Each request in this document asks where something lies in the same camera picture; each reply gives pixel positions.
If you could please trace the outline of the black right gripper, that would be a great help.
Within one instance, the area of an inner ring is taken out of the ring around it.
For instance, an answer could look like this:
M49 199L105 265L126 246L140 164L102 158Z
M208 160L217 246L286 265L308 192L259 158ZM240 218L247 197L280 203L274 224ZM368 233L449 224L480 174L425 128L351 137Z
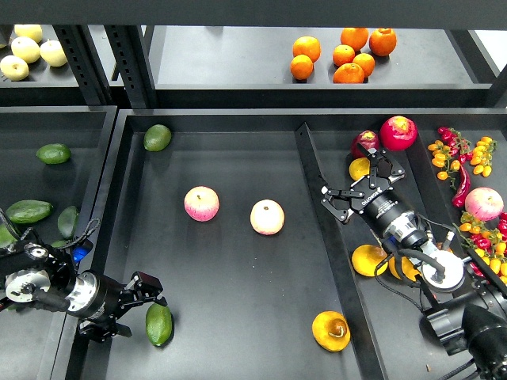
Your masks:
M406 176L406 171L385 148L367 149L360 143L356 147L369 160L367 177L355 180L349 189L336 189L319 175L321 205L342 224L359 215L382 238L407 238L414 234L414 210L392 186Z

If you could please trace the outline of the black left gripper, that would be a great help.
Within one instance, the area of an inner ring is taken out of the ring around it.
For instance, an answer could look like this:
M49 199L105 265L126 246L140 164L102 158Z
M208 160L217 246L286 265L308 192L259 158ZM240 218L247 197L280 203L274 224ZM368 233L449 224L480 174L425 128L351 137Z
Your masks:
M167 306L160 280L144 272L134 272L125 286L108 276L86 271L74 281L74 288L65 298L67 314L81 318L78 334L89 340L104 343L114 336L131 337L132 331L119 324L128 306L137 307L148 302Z

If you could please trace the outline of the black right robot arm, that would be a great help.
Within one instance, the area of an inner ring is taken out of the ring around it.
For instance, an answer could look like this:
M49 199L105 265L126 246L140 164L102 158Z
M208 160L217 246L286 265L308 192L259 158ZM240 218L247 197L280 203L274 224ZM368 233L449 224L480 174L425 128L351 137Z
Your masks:
M388 150L357 148L366 157L367 172L346 189L324 185L322 206L343 224L353 215L364 220L386 253L374 269L392 260L401 281L419 289L428 305L415 306L449 355L467 351L474 377L504 379L506 286L493 278L476 253L459 257L451 252L458 233L454 226L441 224L446 235L436 241L436 222L417 213L395 191L395 182L406 173Z

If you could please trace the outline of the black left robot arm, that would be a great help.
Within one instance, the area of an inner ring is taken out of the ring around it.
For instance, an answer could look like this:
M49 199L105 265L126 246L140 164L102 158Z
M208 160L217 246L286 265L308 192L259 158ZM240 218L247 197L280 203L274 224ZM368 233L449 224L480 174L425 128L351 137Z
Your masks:
M5 213L2 225L15 239L1 249L2 310L12 305L63 312L78 319L78 334L104 342L132 332L118 321L130 309L149 302L166 306L160 280L135 272L122 284L106 275L87 270L78 272L74 252L91 250L90 235L100 226L92 218L81 236L61 246L44 243L33 228L23 234Z

